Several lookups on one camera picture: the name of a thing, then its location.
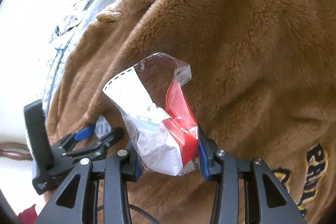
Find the silver bolt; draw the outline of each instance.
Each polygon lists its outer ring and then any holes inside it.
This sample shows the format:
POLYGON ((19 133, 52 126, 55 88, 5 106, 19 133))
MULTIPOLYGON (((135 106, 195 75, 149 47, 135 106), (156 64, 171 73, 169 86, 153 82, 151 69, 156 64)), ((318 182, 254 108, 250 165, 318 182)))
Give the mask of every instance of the silver bolt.
POLYGON ((217 151, 216 151, 216 154, 218 155, 218 156, 224 156, 225 155, 225 150, 223 150, 223 149, 218 149, 217 151))
POLYGON ((263 160, 262 160, 261 158, 254 158, 254 159, 253 159, 253 162, 254 162, 255 164, 261 165, 261 164, 263 163, 263 160))
POLYGON ((80 163, 81 165, 87 165, 90 162, 88 158, 81 159, 80 163))
POLYGON ((118 151, 118 156, 122 157, 122 156, 126 156, 127 155, 127 150, 125 149, 121 149, 118 151))

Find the brown blanket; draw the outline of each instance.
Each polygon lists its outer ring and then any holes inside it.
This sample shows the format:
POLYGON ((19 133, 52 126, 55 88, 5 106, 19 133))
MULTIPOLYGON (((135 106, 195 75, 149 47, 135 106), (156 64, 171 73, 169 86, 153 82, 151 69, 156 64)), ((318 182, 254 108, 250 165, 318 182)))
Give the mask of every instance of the brown blanket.
MULTIPOLYGON (((336 195, 336 0, 118 0, 97 19, 67 60, 52 140, 100 114, 123 125, 103 86, 165 52, 191 65, 183 89, 203 131, 236 157, 262 157, 308 224, 326 214, 336 195)), ((165 224, 209 223, 213 194, 198 171, 129 185, 130 202, 165 224)))

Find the red and white package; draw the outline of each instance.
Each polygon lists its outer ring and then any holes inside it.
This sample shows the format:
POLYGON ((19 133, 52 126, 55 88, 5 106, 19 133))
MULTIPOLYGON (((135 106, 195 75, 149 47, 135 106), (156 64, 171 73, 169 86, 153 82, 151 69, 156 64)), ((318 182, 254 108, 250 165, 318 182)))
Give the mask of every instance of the red and white package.
POLYGON ((164 53, 114 76, 103 92, 120 110, 145 170, 181 175, 197 157, 198 126, 181 87, 190 66, 164 53))

